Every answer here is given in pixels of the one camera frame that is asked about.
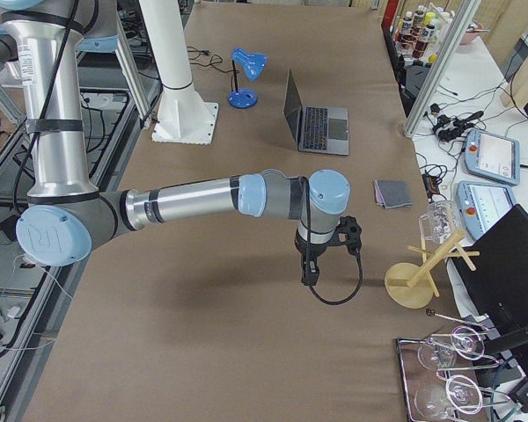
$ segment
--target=wooden base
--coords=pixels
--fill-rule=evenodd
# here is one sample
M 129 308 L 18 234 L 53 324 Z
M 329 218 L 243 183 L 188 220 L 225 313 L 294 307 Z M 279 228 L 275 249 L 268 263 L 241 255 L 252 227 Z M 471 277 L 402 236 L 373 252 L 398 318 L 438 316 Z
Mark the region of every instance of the wooden base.
M 413 287 L 407 286 L 407 281 L 413 277 L 420 267 L 408 262 L 399 262 L 391 266 L 385 273 L 385 289 L 396 303 L 405 308 L 423 308 L 432 300 L 433 290 L 429 277 L 424 275 Z

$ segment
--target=brown table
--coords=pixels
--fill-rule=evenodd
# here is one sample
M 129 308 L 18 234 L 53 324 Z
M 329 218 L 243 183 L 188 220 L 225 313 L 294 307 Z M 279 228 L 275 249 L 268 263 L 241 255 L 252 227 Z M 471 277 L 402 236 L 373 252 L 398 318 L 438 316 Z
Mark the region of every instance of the brown table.
M 384 288 L 390 265 L 420 261 L 406 247 L 419 243 L 426 197 L 377 13 L 197 4 L 187 43 L 221 55 L 224 69 L 236 46 L 268 54 L 256 82 L 240 77 L 260 100 L 233 109 L 230 76 L 194 67 L 198 92 L 221 105 L 212 144 L 153 143 L 145 132 L 121 188 L 341 171 L 352 185 L 347 214 L 363 228 L 362 291 L 332 308 L 300 284 L 294 222 L 229 213 L 120 237 L 92 254 L 25 420 L 405 420 L 393 339 L 423 337 L 440 321 Z M 282 116 L 288 67 L 305 103 L 348 108 L 348 157 L 295 151 Z M 414 205 L 378 207 L 375 178 L 406 180 Z M 319 264 L 324 296 L 355 285 L 344 248 Z M 452 312 L 448 283 L 439 287 L 435 307 Z

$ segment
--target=white desk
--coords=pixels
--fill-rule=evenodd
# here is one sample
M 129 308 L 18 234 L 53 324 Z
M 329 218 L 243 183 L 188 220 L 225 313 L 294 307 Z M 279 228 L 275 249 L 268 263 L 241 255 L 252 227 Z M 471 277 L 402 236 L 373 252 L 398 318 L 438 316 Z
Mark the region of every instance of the white desk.
M 438 103 L 443 108 L 442 113 L 449 117 L 454 115 L 467 117 L 471 113 L 486 109 L 484 116 L 481 118 L 485 122 L 486 127 L 483 125 L 477 126 L 485 128 L 491 133 L 507 135 L 510 138 L 519 140 L 521 152 L 520 162 L 522 164 L 528 164 L 528 120 L 524 121 L 525 118 L 516 108 L 505 112 L 506 108 L 500 100 L 501 90 L 498 90 L 495 95 L 493 92 L 490 92 L 487 95 L 479 96 L 477 99 L 458 102 L 459 100 L 475 97 L 482 91 L 494 88 L 502 80 L 501 71 L 498 69 L 483 41 L 477 38 L 470 45 L 459 46 L 432 102 Z M 451 95 L 443 87 L 456 92 L 458 95 Z M 522 123 L 511 127 L 511 125 L 521 121 Z M 438 140 L 434 135 L 426 136 L 426 134 L 432 132 L 432 126 L 427 118 L 422 120 L 417 129 L 417 135 L 413 138 L 414 147 L 419 154 L 422 154 L 428 159 L 429 164 L 444 164 L 452 170 L 456 165 L 456 160 L 438 148 Z M 444 149 L 451 148 L 451 153 L 455 154 L 460 151 L 461 142 L 456 142 L 453 146 L 451 142 L 440 142 L 440 146 Z M 418 161 L 420 166 L 426 164 L 420 156 L 418 156 Z M 514 186 L 513 191 L 517 202 L 528 212 L 528 170 L 522 169 L 520 178 L 520 184 Z M 460 180 L 485 181 L 484 178 L 478 178 L 467 173 L 463 156 L 459 159 L 457 173 L 455 175 L 453 172 L 447 173 L 444 176 L 444 182 L 440 185 L 441 193 L 448 200 L 454 200 L 456 184 Z M 448 264 L 448 274 L 450 275 L 460 315 L 476 315 L 475 307 L 451 263 Z M 515 382 L 505 383 L 500 389 L 509 391 L 514 384 Z M 504 406 L 504 408 L 497 406 L 497 410 L 501 416 L 505 415 L 509 409 L 509 405 Z M 509 418 L 509 420 L 515 419 L 528 422 L 528 415 L 517 412 L 513 417 Z

